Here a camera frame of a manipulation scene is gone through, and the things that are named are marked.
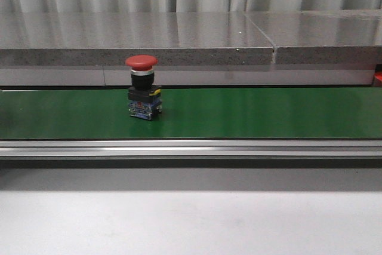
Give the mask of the green conveyor belt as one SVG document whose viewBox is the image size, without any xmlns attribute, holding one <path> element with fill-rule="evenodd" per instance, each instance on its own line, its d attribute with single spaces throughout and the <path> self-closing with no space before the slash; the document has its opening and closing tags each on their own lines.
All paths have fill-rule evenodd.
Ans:
<svg viewBox="0 0 382 255">
<path fill-rule="evenodd" d="M 127 91 L 1 93 L 1 139 L 381 137 L 381 90 L 329 88 L 164 89 L 153 121 L 133 118 Z"/>
</svg>

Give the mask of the red object at right edge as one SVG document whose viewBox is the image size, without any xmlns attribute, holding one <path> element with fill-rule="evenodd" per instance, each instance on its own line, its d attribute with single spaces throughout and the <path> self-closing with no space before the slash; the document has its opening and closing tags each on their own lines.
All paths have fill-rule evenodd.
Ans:
<svg viewBox="0 0 382 255">
<path fill-rule="evenodd" d="M 376 72 L 374 74 L 372 86 L 373 87 L 382 87 L 382 71 Z"/>
</svg>

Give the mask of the white cabinet front panel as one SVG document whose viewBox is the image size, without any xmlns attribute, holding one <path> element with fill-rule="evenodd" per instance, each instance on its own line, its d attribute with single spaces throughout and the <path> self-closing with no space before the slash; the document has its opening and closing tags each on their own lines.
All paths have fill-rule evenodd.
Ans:
<svg viewBox="0 0 382 255">
<path fill-rule="evenodd" d="M 369 85 L 375 65 L 158 66 L 159 85 Z M 1 68 L 2 86 L 126 86 L 128 67 L 16 66 Z"/>
</svg>

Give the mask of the grey stone slab right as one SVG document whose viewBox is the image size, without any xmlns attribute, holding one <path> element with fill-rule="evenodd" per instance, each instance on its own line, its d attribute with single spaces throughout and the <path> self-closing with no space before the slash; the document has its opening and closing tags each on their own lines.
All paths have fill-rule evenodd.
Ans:
<svg viewBox="0 0 382 255">
<path fill-rule="evenodd" d="M 277 65 L 381 63 L 381 10 L 248 12 L 270 40 Z"/>
</svg>

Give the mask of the aluminium conveyor side rail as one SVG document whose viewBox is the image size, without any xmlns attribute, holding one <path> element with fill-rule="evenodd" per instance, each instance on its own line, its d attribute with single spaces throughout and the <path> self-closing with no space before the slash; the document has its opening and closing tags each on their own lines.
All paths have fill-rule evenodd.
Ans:
<svg viewBox="0 0 382 255">
<path fill-rule="evenodd" d="M 2 141 L 1 159 L 381 159 L 381 140 L 22 140 Z"/>
</svg>

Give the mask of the grey stone countertop slab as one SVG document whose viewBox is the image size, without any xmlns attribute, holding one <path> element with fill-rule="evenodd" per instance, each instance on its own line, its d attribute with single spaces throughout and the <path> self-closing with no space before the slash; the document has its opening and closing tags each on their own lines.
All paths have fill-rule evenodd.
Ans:
<svg viewBox="0 0 382 255">
<path fill-rule="evenodd" d="M 273 47 L 242 13 L 2 13 L 2 66 L 268 65 Z"/>
</svg>

